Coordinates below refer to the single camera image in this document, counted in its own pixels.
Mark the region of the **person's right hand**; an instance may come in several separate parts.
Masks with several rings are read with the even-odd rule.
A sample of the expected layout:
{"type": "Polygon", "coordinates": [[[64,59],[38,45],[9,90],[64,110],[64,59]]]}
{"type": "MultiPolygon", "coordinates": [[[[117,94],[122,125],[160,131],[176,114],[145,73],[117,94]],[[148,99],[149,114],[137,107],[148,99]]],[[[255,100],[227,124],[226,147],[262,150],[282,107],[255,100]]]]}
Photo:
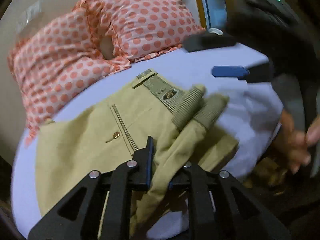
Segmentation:
{"type": "Polygon", "coordinates": [[[295,129],[292,115],[285,109],[280,116],[281,128],[273,141],[274,147],[287,157],[287,166],[295,174],[311,162],[308,148],[319,142],[319,115],[307,132],[295,129]]]}

